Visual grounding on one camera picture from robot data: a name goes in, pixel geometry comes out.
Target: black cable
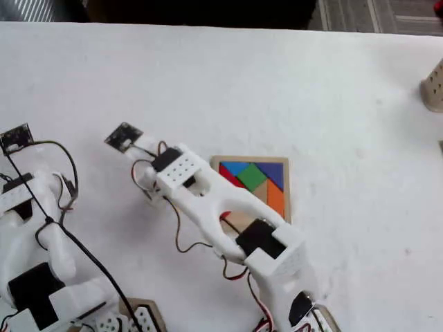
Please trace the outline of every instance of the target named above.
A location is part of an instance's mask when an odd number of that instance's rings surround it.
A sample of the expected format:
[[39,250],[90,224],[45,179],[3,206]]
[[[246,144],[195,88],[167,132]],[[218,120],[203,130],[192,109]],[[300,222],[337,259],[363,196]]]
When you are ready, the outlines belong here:
[[3,320],[1,321],[1,325],[0,325],[0,331],[3,331],[3,329],[4,329],[4,325],[5,325],[5,323],[6,323],[6,320],[8,319],[8,318],[12,318],[12,317],[14,317],[16,314],[18,314],[19,312],[17,311],[16,313],[13,313],[13,314],[11,314],[11,315],[7,315],[7,316],[5,316],[4,318],[3,318]]
[[239,231],[238,228],[236,228],[233,223],[231,223],[230,221],[228,221],[228,219],[226,219],[225,217],[220,218],[220,220],[224,221],[229,227],[231,227],[237,234],[240,234],[241,232]]
[[131,144],[129,147],[135,147],[136,149],[139,149],[139,150],[145,152],[146,154],[149,154],[152,158],[154,158],[154,159],[157,158],[157,155],[156,155],[156,154],[154,154],[154,153],[152,153],[151,151],[148,151],[148,150],[146,150],[146,149],[143,149],[142,147],[139,147],[139,146],[137,146],[137,145],[135,145],[135,144]]
[[0,178],[6,182],[11,182],[12,178],[6,174],[0,173]]
[[177,208],[175,207],[175,205],[173,204],[173,202],[171,202],[171,200],[166,197],[163,196],[163,198],[171,205],[172,209],[174,210],[175,214],[177,215],[177,233],[175,234],[175,247],[177,248],[177,250],[179,252],[181,252],[182,254],[188,252],[189,250],[193,249],[195,246],[205,246],[208,248],[212,248],[212,246],[210,244],[204,243],[204,242],[196,242],[194,244],[192,244],[188,249],[181,249],[180,245],[179,245],[179,233],[180,233],[180,228],[181,228],[181,218],[180,218],[180,214],[179,211],[177,210]]
[[163,145],[165,147],[165,150],[168,149],[168,144],[164,140],[161,140],[159,142],[159,145],[157,145],[157,154],[159,156],[161,155],[161,145]]
[[60,225],[63,225],[64,224],[64,217],[66,216],[66,213],[71,209],[71,206],[74,204],[75,200],[78,197],[78,173],[77,173],[77,167],[75,166],[74,159],[72,158],[72,155],[69,153],[68,149],[66,147],[64,147],[62,144],[60,144],[59,142],[56,142],[54,140],[39,140],[39,141],[36,141],[36,142],[32,143],[30,146],[33,146],[33,145],[43,145],[43,144],[57,145],[60,149],[62,149],[63,152],[68,157],[69,162],[71,163],[72,171],[73,171],[73,174],[74,174],[74,193],[72,193],[71,199],[65,205],[64,209],[62,209],[62,213],[61,213],[59,221],[58,221],[58,223]]
[[91,325],[89,325],[89,324],[82,323],[82,326],[85,326],[85,327],[89,328],[92,332],[95,332],[95,331],[96,331],[96,330],[94,330],[94,328],[93,328]]
[[323,329],[323,326],[321,325],[320,320],[318,319],[318,316],[317,316],[317,314],[316,314],[316,307],[314,307],[314,308],[312,309],[312,315],[313,315],[314,318],[316,319],[316,321],[317,321],[317,325],[318,325],[318,328],[320,329],[320,331],[321,331],[321,332],[325,332],[325,330]]
[[72,240],[73,243],[76,244],[76,246],[100,269],[100,271],[103,272],[103,274],[108,278],[108,280],[111,282],[112,286],[116,289],[118,295],[122,299],[123,303],[126,306],[126,309],[129,311],[129,315],[134,321],[134,324],[136,325],[139,332],[143,332],[140,324],[138,323],[136,314],[134,310],[132,310],[131,304],[129,304],[128,299],[126,298],[125,294],[121,290],[120,286],[117,284],[114,277],[112,277],[111,273],[105,268],[105,266],[94,256],[92,253],[86,248],[82,242],[80,242],[79,239],[77,239],[71,232],[69,232],[63,225],[59,224],[60,229],[63,231],[63,233]]

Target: carpet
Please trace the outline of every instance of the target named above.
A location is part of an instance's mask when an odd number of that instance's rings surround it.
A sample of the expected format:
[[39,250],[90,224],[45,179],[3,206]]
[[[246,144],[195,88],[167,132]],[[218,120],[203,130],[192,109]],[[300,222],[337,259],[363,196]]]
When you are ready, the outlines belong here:
[[318,0],[310,30],[443,36],[436,0]]

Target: wire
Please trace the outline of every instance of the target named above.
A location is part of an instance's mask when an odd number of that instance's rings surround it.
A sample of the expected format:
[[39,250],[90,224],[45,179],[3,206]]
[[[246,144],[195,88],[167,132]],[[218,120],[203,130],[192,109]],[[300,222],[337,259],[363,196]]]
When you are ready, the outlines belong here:
[[240,234],[241,232],[239,231],[238,228],[236,228],[234,226],[233,223],[231,223],[230,221],[228,221],[228,219],[226,219],[225,217],[220,218],[220,220],[224,221],[229,227],[231,227],[237,234]]
[[274,321],[272,318],[272,314],[269,311],[269,309],[264,305],[263,302],[260,301],[260,299],[257,297],[257,295],[254,293],[254,290],[251,285],[251,273],[248,273],[248,277],[246,278],[249,286],[249,290],[251,291],[252,297],[254,298],[255,302],[257,302],[260,309],[262,309],[263,314],[266,316],[266,322],[269,323],[269,330],[272,332],[274,330]]
[[68,211],[71,211],[73,208],[71,208],[71,207],[67,207],[66,205],[65,205],[65,206],[61,206],[61,205],[60,205],[60,200],[62,199],[62,196],[63,196],[63,189],[64,189],[64,187],[63,187],[63,180],[62,180],[62,178],[60,177],[60,175],[58,175],[58,174],[56,174],[56,173],[53,173],[53,175],[54,175],[56,178],[58,178],[58,180],[59,180],[59,182],[60,182],[60,194],[59,194],[58,199],[57,199],[57,205],[58,205],[58,208],[61,209],[61,210],[65,210],[65,209],[67,209]]
[[221,256],[221,257],[222,257],[222,259],[224,260],[223,277],[224,277],[225,279],[227,279],[227,280],[231,280],[231,281],[233,281],[233,280],[238,280],[238,279],[243,278],[244,275],[246,274],[246,272],[248,272],[248,268],[245,268],[245,269],[243,270],[242,273],[240,273],[240,274],[238,274],[238,275],[233,275],[232,277],[228,277],[228,276],[226,275],[226,270],[227,270],[227,268],[228,268],[228,260],[226,259],[225,256]]
[[140,151],[143,151],[146,154],[149,154],[152,158],[154,158],[154,159],[157,158],[157,155],[155,153],[153,153],[151,151],[148,151],[146,149],[143,149],[142,147],[139,147],[139,146],[137,146],[135,144],[130,144],[129,147],[135,147],[136,149],[139,149]]
[[85,327],[89,328],[92,332],[95,332],[95,331],[96,331],[96,330],[94,330],[94,328],[93,328],[91,325],[88,325],[88,324],[82,323],[82,326],[85,326]]
[[171,202],[171,200],[166,197],[163,196],[163,198],[165,199],[165,201],[167,201],[172,209],[174,210],[175,214],[177,215],[177,233],[175,234],[175,247],[177,248],[177,250],[179,252],[181,252],[182,254],[188,252],[189,250],[191,250],[192,248],[194,248],[195,246],[201,245],[201,246],[205,246],[208,248],[212,248],[212,246],[210,244],[204,243],[204,242],[196,242],[194,244],[192,244],[188,249],[181,249],[180,245],[179,245],[179,234],[180,234],[180,228],[181,228],[181,218],[180,218],[180,214],[179,211],[177,210],[177,208],[175,207],[175,205],[173,204],[173,202]]
[[6,174],[0,173],[0,178],[6,182],[11,182],[12,178]]
[[311,332],[311,324],[305,323],[302,327],[300,327],[296,332],[305,332],[305,329],[307,328],[307,332]]
[[142,185],[140,185],[140,183],[137,182],[137,178],[136,178],[136,165],[137,165],[138,163],[141,163],[141,162],[151,164],[151,162],[150,162],[149,160],[147,160],[147,159],[137,159],[136,161],[134,161],[134,163],[132,164],[132,167],[131,167],[131,178],[132,178],[132,181],[134,182],[134,184],[135,184],[139,189],[141,189],[141,190],[144,191],[144,192],[150,192],[151,189],[145,188],[145,187],[143,187]]
[[159,145],[157,145],[157,155],[159,155],[159,156],[161,155],[161,146],[162,145],[165,147],[165,149],[168,148],[168,144],[166,144],[166,142],[164,140],[161,140],[159,142]]
[[14,317],[16,314],[18,314],[19,312],[17,311],[16,313],[13,313],[11,315],[7,315],[3,318],[3,320],[1,321],[1,325],[0,325],[0,331],[3,332],[3,328],[6,330],[8,328],[8,325],[5,325],[6,320],[8,320],[9,318]]
[[316,314],[316,307],[314,307],[313,309],[312,309],[312,315],[314,316],[314,318],[316,319],[316,321],[317,321],[317,325],[318,325],[318,328],[320,329],[320,331],[321,332],[325,332],[325,330],[323,329],[323,326],[321,325],[321,323],[320,323],[320,320],[318,319],[318,316],[317,316],[317,314]]

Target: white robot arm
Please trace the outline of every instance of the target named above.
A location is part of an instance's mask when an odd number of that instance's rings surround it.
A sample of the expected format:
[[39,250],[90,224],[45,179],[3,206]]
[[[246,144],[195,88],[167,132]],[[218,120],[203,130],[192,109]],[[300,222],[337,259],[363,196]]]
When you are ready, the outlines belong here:
[[[9,147],[20,149],[20,138],[27,132],[24,125],[2,134],[3,152],[9,154]],[[7,183],[0,187],[0,296],[16,310],[7,321],[9,329],[59,331],[72,322],[90,322],[115,307],[118,298],[107,278],[73,283],[77,271],[66,245],[68,238],[56,223],[47,224],[47,216],[58,220],[61,215],[57,197],[66,185],[59,180],[61,175],[37,171],[4,178]]]
[[[158,148],[156,155],[152,151],[160,144],[126,122],[105,142],[135,160],[134,166],[147,161],[143,173],[138,178],[133,173],[133,179],[152,203],[168,198],[199,227],[218,255],[247,266],[262,303],[271,312],[273,321],[267,327],[263,324],[264,329],[271,325],[279,332],[304,331],[314,311],[307,294],[315,290],[315,278],[303,237],[295,227],[251,193],[229,183],[183,144],[163,152]],[[256,220],[232,239],[220,225],[227,211],[246,212]],[[325,331],[327,327],[338,330],[318,315],[325,321]]]

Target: white tabletop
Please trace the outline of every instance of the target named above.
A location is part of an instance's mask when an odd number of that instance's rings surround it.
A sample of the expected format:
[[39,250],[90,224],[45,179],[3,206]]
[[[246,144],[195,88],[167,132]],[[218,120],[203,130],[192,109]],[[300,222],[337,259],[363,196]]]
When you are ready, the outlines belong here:
[[[425,109],[417,87],[443,39],[99,24],[0,31],[0,131],[28,122],[35,139],[69,148],[80,198],[67,227],[128,296],[157,302],[170,331],[250,331],[260,310],[210,250],[175,250],[172,211],[148,207],[130,161],[103,143],[123,120],[207,159],[287,156],[293,223],[342,330],[442,330],[443,115]],[[31,154],[15,156],[24,171]],[[60,152],[45,156],[70,174]],[[199,239],[183,223],[183,245]],[[78,260],[81,277],[97,273]]]

